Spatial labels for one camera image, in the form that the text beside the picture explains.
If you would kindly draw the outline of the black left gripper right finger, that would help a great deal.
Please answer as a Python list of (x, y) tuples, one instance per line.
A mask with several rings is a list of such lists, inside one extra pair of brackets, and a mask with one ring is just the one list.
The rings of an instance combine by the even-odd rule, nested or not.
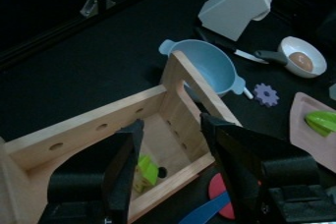
[(204, 113), (201, 131), (227, 186), (237, 224), (336, 222), (312, 156), (284, 140)]

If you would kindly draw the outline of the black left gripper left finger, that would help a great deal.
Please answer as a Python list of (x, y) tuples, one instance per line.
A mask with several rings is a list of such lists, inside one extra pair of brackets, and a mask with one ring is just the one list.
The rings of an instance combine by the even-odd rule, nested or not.
[(136, 120), (55, 169), (39, 224), (127, 224), (143, 127)]

